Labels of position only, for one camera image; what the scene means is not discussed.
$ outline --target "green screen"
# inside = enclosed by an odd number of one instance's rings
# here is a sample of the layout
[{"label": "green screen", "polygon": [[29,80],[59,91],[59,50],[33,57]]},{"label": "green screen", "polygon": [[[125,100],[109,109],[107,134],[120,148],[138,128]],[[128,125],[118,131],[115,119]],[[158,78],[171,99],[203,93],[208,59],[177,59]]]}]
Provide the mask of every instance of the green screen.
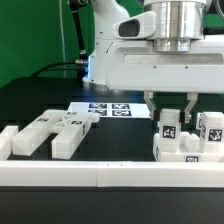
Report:
[{"label": "green screen", "polygon": [[[118,0],[131,16],[142,12],[135,0]],[[80,10],[85,45],[93,50],[93,12]],[[63,0],[66,60],[78,57],[77,38],[67,1]],[[207,17],[208,26],[223,26],[217,15]],[[18,77],[30,76],[41,67],[63,61],[58,0],[1,0],[0,87]],[[43,75],[63,77],[63,72]],[[67,76],[75,77],[75,72]]]}]

